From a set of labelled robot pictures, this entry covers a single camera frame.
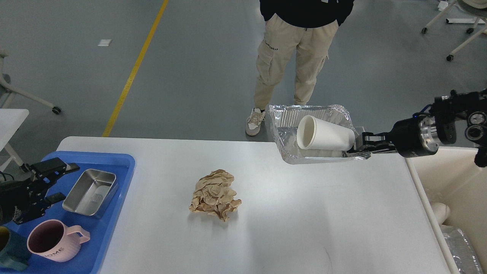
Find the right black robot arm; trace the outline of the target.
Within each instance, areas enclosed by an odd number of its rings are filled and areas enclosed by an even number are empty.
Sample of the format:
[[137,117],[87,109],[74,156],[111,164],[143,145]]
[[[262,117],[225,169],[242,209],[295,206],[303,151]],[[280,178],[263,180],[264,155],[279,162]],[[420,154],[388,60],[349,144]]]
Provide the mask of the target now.
[[478,167],[486,167],[486,111],[486,90],[461,94],[452,90],[448,96],[436,97],[432,104],[411,118],[397,121],[389,132],[360,133],[346,154],[397,153],[404,158],[434,155],[441,144],[457,141],[456,123],[463,120],[466,123],[464,136],[477,148],[474,163]]

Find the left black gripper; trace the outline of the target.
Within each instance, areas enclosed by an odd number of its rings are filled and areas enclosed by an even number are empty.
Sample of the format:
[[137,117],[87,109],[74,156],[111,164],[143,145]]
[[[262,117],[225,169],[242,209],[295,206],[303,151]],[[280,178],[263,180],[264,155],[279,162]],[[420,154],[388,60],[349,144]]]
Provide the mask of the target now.
[[65,163],[58,157],[32,164],[30,168],[30,179],[1,182],[2,225],[10,222],[21,225],[43,217],[47,208],[66,199],[61,192],[46,196],[47,183],[56,183],[63,175],[80,170],[77,164]]

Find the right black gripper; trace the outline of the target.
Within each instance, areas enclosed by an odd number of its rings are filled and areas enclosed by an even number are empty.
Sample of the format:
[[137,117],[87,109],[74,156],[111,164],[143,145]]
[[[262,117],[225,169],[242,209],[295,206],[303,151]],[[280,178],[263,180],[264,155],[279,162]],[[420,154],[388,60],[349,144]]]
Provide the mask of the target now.
[[[380,147],[393,144],[394,147]],[[417,116],[396,122],[388,137],[385,132],[362,132],[355,139],[355,146],[342,153],[342,157],[371,157],[372,154],[400,154],[404,158],[430,156],[439,148],[435,119]]]

